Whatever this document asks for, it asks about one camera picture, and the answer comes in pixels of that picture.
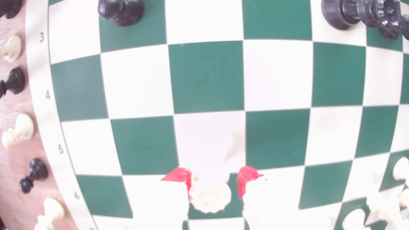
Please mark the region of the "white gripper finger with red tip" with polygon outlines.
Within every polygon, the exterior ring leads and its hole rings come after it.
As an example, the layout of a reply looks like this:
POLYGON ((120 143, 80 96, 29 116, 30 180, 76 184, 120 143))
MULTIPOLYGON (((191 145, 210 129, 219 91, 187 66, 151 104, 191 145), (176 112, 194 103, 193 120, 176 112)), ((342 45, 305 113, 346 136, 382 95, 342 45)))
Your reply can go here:
POLYGON ((189 211, 192 172, 177 167, 141 190, 134 230, 182 230, 189 211))
POLYGON ((329 230, 325 215, 302 214, 291 205, 284 191, 251 166, 243 166, 237 176, 238 197, 243 201, 243 217, 251 230, 329 230))

